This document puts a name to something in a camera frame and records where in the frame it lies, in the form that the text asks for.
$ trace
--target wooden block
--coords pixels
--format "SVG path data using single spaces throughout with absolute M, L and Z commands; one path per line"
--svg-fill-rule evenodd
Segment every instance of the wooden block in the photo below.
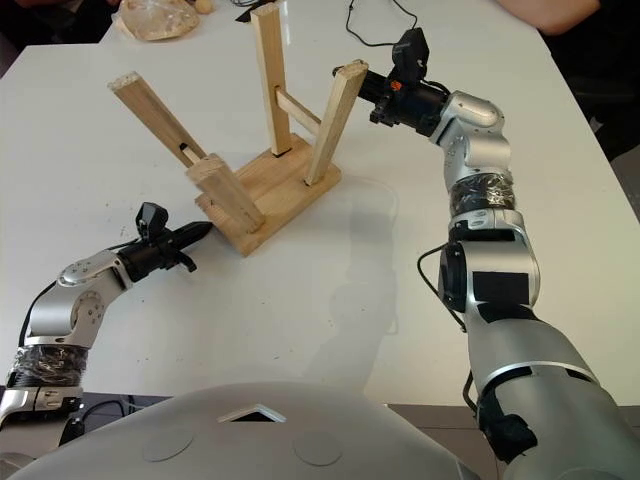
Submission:
M 369 65 L 356 60 L 336 72 L 327 109 L 320 123 L 320 132 L 313 149 L 313 158 L 305 182 L 313 185 L 326 173 L 338 145 L 349 113 L 356 101 Z
M 264 223 L 264 215 L 229 166 L 217 155 L 211 154 L 189 167 L 187 176 L 244 231 L 255 232 Z
M 291 135 L 289 115 L 278 107 L 276 99 L 276 87 L 286 90 L 278 7 L 268 3 L 256 8 L 251 12 L 251 23 L 256 32 L 256 52 L 271 151 L 280 155 L 291 148 Z
M 304 174 L 312 148 L 297 135 L 291 137 L 293 148 L 285 155 L 275 158 L 271 150 L 267 150 L 236 171 L 238 180 L 265 216 L 264 224 L 255 232 L 247 233 L 206 195 L 196 199 L 209 219 L 244 256 L 262 245 L 340 181 L 340 169 L 331 165 L 321 181 L 312 186 L 306 185 Z
M 136 72 L 114 80 L 109 83 L 109 88 L 185 167 L 190 167 L 193 162 L 180 149 L 180 145 L 186 144 L 199 158 L 206 156 L 200 145 Z
M 278 106 L 282 110 L 295 118 L 309 133 L 313 133 L 316 136 L 318 135 L 320 131 L 320 119 L 310 110 L 280 87 L 276 88 L 276 99 L 278 100 Z

